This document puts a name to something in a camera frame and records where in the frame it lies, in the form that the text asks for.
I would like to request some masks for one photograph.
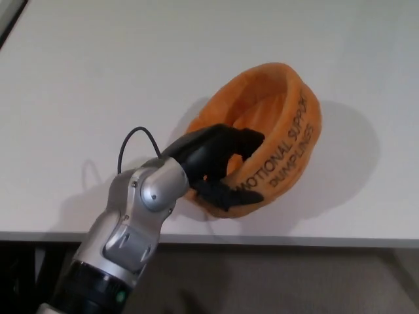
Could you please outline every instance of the silver metal housing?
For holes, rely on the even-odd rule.
[[[187,176],[173,158],[155,158],[117,175],[105,211],[74,260],[134,287],[158,245],[163,222],[188,189]]]

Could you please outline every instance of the white tabletop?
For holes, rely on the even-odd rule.
[[[321,101],[300,181],[247,217],[180,200],[162,241],[419,247],[419,1],[32,0],[0,50],[0,239],[81,240],[121,141],[164,148],[267,61]],[[124,167],[153,156],[145,135]]]

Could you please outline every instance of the plush fabric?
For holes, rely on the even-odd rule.
[[[233,156],[223,182],[261,193],[264,201],[214,207],[190,190],[186,198],[219,218],[245,216],[287,192],[300,178],[321,133],[319,101],[298,74],[283,63],[265,63],[224,85],[191,122],[187,133],[218,123],[264,134],[246,161]]]

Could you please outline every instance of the robotic arm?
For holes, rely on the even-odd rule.
[[[184,135],[160,158],[118,174],[105,211],[52,300],[37,314],[121,313],[156,250],[163,222],[189,188],[224,210],[263,200],[256,192],[232,190],[220,181],[233,154],[245,160],[263,140],[259,132],[219,124]]]

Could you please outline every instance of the black wire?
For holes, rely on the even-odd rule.
[[[131,130],[130,133],[128,133],[128,135],[125,137],[124,141],[122,142],[122,146],[120,147],[120,151],[119,151],[119,156],[118,156],[118,174],[121,173],[121,168],[122,168],[122,157],[124,156],[124,150],[125,150],[125,146],[128,143],[128,140],[130,139],[131,136],[133,136],[133,134],[136,131],[144,131],[147,136],[150,139],[151,144],[153,144],[153,147],[155,148],[157,157],[161,158],[162,157],[162,153],[160,152],[160,149],[158,149],[157,143],[154,139],[154,137],[151,135],[150,131],[147,130],[146,128],[144,128],[143,126],[138,126],[134,129]]]

